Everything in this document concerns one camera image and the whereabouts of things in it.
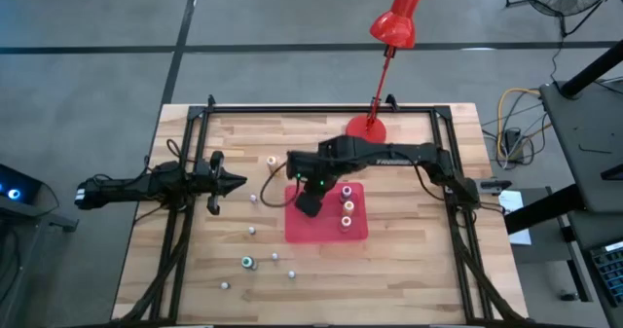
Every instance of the blue light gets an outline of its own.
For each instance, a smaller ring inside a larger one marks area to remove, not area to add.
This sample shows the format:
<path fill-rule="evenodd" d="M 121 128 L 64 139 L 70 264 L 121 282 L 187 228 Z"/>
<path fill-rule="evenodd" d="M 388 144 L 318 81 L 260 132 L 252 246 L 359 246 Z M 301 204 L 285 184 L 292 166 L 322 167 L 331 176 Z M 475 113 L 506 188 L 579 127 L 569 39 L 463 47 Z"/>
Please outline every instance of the blue light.
<path fill-rule="evenodd" d="M 21 192 L 19 190 L 9 191 L 9 199 L 16 200 L 19 196 L 21 196 Z"/>

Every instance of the keyboard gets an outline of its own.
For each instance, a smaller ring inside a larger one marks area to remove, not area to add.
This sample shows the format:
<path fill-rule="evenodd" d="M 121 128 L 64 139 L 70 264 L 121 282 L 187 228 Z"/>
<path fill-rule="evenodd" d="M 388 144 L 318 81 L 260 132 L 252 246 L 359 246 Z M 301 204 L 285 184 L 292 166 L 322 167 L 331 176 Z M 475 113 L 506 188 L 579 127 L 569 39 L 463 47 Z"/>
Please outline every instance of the keyboard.
<path fill-rule="evenodd" d="M 613 307 L 623 307 L 623 240 L 590 251 Z"/>

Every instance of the white paper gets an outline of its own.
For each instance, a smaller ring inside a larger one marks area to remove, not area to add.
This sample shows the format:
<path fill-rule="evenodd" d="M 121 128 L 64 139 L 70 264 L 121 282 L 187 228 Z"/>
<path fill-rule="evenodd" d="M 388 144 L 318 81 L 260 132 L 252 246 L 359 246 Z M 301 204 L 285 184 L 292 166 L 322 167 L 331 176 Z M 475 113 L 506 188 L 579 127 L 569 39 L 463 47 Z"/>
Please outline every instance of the white paper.
<path fill-rule="evenodd" d="M 502 191 L 499 194 L 499 204 L 504 206 L 507 213 L 512 213 L 517 209 L 524 207 L 522 201 L 522 193 L 517 191 Z M 531 245 L 530 232 L 528 229 L 516 232 L 510 236 L 511 244 Z"/>

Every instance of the desk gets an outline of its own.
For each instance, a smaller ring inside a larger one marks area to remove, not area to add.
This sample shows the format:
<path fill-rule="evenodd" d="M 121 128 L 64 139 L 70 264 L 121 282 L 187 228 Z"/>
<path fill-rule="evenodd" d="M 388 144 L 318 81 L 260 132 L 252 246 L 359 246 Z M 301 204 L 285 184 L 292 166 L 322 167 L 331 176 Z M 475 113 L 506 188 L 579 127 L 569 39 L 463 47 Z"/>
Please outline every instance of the desk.
<path fill-rule="evenodd" d="M 450 106 L 465 175 L 489 178 L 491 166 L 475 105 Z M 172 159 L 165 142 L 168 138 L 181 142 L 188 107 L 164 106 L 151 165 Z M 210 115 L 204 155 L 223 151 L 227 170 L 247 176 L 248 181 L 221 199 L 220 216 L 205 209 L 206 197 L 198 200 L 179 323 L 464 321 L 445 207 L 424 192 L 412 167 L 376 166 L 348 176 L 348 181 L 362 183 L 366 192 L 370 235 L 358 243 L 288 244 L 283 235 L 283 210 L 249 201 L 250 194 L 259 194 L 268 177 L 268 156 L 278 156 L 283 162 L 287 150 L 315 151 L 318 141 L 344 132 L 350 117 L 337 113 Z M 432 139 L 430 121 L 424 115 L 394 113 L 380 118 L 387 126 L 387 142 Z M 424 179 L 433 193 L 442 194 Z M 282 200 L 286 184 L 281 175 L 267 190 L 266 198 Z M 155 206 L 143 202 L 138 214 Z M 156 275 L 165 222 L 166 211 L 162 211 L 134 227 L 113 317 L 128 312 Z M 255 236 L 249 234 L 249 226 L 256 228 Z M 526 315 L 502 216 L 479 210 L 476 226 L 486 273 L 513 309 Z M 271 259 L 273 252 L 279 254 L 277 262 Z M 245 255 L 259 260 L 256 272 L 241 267 L 240 258 Z M 295 271 L 296 279 L 289 279 L 288 271 Z M 223 281 L 231 288 L 220 289 Z M 478 314 L 473 278 L 470 287 Z M 168 291 L 170 285 L 165 288 L 163 315 Z"/>

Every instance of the red lamp shade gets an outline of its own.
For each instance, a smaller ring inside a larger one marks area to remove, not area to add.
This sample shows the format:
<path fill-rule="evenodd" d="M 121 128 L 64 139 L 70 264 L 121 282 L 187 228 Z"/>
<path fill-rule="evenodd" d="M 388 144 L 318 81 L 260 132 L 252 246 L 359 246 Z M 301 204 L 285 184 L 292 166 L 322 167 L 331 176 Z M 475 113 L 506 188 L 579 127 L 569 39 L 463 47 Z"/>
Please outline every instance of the red lamp shade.
<path fill-rule="evenodd" d="M 416 26 L 413 12 L 420 0 L 393 0 L 391 10 L 378 17 L 370 33 L 384 43 L 398 48 L 413 48 L 416 44 Z"/>

